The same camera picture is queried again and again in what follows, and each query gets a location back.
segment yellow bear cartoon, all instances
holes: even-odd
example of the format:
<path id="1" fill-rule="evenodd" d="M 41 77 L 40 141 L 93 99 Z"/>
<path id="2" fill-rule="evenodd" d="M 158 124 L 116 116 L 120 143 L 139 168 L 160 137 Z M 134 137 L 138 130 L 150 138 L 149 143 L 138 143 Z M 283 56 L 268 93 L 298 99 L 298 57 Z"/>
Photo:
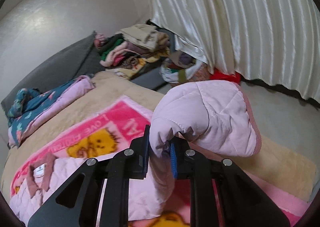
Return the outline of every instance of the yellow bear cartoon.
<path id="1" fill-rule="evenodd" d="M 116 138 L 106 129 L 98 130 L 77 144 L 67 148 L 73 158 L 92 158 L 109 154 L 117 150 Z"/>
<path id="2" fill-rule="evenodd" d="M 177 213 L 165 212 L 148 227 L 189 227 L 189 225 L 184 223 L 182 217 Z"/>

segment clothing label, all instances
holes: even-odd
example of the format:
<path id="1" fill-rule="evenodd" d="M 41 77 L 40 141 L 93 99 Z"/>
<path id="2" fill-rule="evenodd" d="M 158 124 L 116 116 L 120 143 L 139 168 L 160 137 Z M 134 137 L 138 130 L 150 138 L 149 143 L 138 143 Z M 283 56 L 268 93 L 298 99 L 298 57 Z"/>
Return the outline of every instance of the clothing label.
<path id="1" fill-rule="evenodd" d="M 42 177 L 44 175 L 44 168 L 45 168 L 45 164 L 42 164 L 41 166 L 38 166 L 34 171 L 33 174 L 35 177 Z"/>

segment beige fleece mattress cover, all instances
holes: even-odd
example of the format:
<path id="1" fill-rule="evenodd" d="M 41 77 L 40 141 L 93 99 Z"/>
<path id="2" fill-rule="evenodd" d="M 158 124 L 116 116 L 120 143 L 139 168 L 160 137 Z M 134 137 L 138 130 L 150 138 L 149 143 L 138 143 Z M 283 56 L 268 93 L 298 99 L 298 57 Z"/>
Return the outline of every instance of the beige fleece mattress cover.
<path id="1" fill-rule="evenodd" d="M 33 133 L 23 145 L 9 151 L 1 178 L 1 192 L 10 200 L 10 184 L 15 172 L 30 155 L 74 124 L 127 95 L 147 109 L 154 110 L 163 94 L 135 85 L 110 72 L 96 74 L 96 88 L 62 110 Z M 316 165 L 306 157 L 262 137 L 260 153 L 250 158 L 231 158 L 243 170 L 305 201 L 312 192 Z"/>

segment curtain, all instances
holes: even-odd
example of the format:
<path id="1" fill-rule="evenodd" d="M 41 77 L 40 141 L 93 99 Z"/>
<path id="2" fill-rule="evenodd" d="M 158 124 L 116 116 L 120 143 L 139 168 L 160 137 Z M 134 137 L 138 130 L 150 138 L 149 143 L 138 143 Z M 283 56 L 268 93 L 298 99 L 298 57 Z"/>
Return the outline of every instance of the curtain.
<path id="1" fill-rule="evenodd" d="M 320 102 L 320 12 L 313 0 L 153 0 L 153 10 L 152 21 L 177 33 L 182 51 Z"/>

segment grey headboard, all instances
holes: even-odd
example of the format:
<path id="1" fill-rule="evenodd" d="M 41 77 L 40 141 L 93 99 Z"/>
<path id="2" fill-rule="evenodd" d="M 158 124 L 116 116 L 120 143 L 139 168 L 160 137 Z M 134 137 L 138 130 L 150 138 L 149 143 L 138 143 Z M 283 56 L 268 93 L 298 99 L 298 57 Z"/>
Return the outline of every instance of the grey headboard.
<path id="1" fill-rule="evenodd" d="M 18 90 L 21 88 L 38 88 L 47 92 L 79 75 L 95 74 L 105 68 L 100 65 L 100 55 L 93 45 L 96 32 L 79 40 L 48 58 L 22 79 L 2 100 L 5 113 L 11 108 Z"/>

